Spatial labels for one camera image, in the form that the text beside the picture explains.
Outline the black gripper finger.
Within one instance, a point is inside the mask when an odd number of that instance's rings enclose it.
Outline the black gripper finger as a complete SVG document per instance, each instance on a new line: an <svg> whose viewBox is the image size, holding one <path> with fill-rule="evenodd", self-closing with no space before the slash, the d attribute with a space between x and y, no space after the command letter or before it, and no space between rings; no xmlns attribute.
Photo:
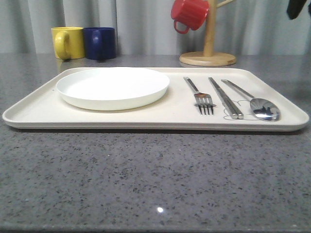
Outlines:
<svg viewBox="0 0 311 233"><path fill-rule="evenodd" d="M287 16L290 20L296 19L302 11L307 0L289 0L287 6Z"/></svg>

